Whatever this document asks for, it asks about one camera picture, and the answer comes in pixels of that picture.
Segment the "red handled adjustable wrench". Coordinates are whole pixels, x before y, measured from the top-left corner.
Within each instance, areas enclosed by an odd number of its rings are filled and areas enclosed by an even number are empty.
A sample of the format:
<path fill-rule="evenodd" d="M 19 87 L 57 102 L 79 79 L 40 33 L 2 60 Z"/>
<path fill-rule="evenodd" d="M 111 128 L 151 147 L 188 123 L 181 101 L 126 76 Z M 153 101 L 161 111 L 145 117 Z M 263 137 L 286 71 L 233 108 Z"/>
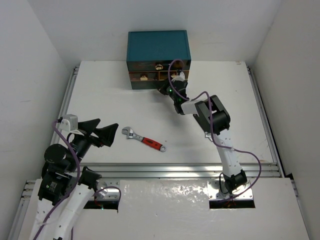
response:
<path fill-rule="evenodd" d="M 129 126 L 124 127 L 121 130 L 121 133 L 123 135 L 126 135 L 127 139 L 137 140 L 137 141 L 142 142 L 143 144 L 145 144 L 145 145 L 147 145 L 147 146 L 149 146 L 149 147 L 151 147 L 153 149 L 156 149 L 156 150 L 158 150 L 160 152 L 164 153 L 167 150 L 167 148 L 163 144 L 161 144 L 161 143 L 159 143 L 159 142 L 157 142 L 155 140 L 152 140 L 150 138 L 147 138 L 147 137 L 140 136 L 140 135 L 136 134 L 133 131 L 133 129 L 131 127 L 129 127 Z"/>

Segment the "dark bottom drawer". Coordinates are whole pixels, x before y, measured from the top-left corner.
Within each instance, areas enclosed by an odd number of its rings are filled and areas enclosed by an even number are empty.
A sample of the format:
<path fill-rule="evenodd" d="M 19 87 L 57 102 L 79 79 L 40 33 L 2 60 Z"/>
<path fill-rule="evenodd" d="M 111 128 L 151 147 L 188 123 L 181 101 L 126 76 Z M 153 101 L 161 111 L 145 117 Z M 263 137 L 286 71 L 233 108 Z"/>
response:
<path fill-rule="evenodd" d="M 131 81 L 131 88 L 133 90 L 156 90 L 163 85 L 163 81 L 145 80 L 145 81 Z"/>

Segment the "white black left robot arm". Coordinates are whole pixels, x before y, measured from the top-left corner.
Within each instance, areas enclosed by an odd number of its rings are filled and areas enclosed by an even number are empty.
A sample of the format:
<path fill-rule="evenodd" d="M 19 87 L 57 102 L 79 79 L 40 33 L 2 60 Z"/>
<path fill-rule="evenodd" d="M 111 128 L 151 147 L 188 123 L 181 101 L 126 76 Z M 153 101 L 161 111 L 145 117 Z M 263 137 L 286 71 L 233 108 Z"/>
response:
<path fill-rule="evenodd" d="M 99 128 L 100 119 L 78 121 L 76 115 L 65 115 L 51 124 L 52 129 L 64 142 L 50 145 L 44 152 L 45 164 L 37 194 L 37 211 L 31 240 L 71 240 L 74 225 L 90 200 L 100 208 L 105 198 L 118 186 L 101 182 L 102 176 L 80 167 L 80 162 L 90 149 L 110 147 L 119 125 Z"/>

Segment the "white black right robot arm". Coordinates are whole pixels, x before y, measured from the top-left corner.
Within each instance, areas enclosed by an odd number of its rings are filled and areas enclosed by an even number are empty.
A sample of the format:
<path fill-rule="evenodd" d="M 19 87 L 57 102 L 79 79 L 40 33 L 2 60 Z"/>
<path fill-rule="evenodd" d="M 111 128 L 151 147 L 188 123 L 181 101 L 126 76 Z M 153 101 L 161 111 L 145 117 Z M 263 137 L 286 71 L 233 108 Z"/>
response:
<path fill-rule="evenodd" d="M 210 96 L 204 91 L 201 96 L 189 99 L 187 97 L 186 80 L 166 79 L 158 91 L 173 100 L 176 112 L 180 115 L 193 115 L 205 134 L 209 134 L 213 144 L 217 147 L 222 163 L 225 194 L 232 192 L 247 182 L 246 174 L 240 166 L 229 132 L 231 118 L 216 95 Z"/>

